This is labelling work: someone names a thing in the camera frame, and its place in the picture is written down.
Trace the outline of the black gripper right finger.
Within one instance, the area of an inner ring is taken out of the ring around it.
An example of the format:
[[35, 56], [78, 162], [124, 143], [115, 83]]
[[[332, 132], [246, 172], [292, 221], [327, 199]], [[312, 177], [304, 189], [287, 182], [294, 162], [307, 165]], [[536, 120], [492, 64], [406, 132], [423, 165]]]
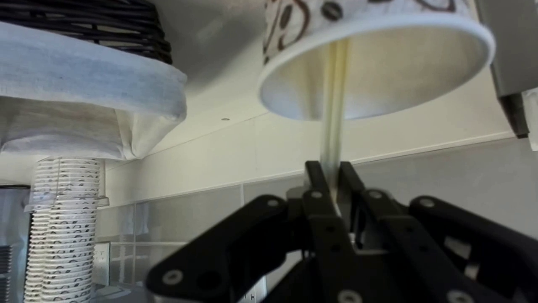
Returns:
[[337, 172], [339, 199], [361, 253], [393, 263], [403, 297], [420, 303], [538, 303], [538, 241], [433, 196], [399, 204]]

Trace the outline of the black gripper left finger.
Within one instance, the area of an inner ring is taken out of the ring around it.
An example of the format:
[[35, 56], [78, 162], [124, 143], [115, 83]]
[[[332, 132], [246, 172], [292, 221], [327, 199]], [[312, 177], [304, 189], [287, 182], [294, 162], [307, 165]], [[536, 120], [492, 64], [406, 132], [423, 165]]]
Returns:
[[290, 251], [300, 251], [305, 258], [267, 297], [270, 303], [354, 300], [354, 253], [326, 175], [317, 162], [309, 162], [305, 177], [299, 196], [258, 196], [154, 265], [144, 280], [147, 292], [191, 303], [233, 303]]

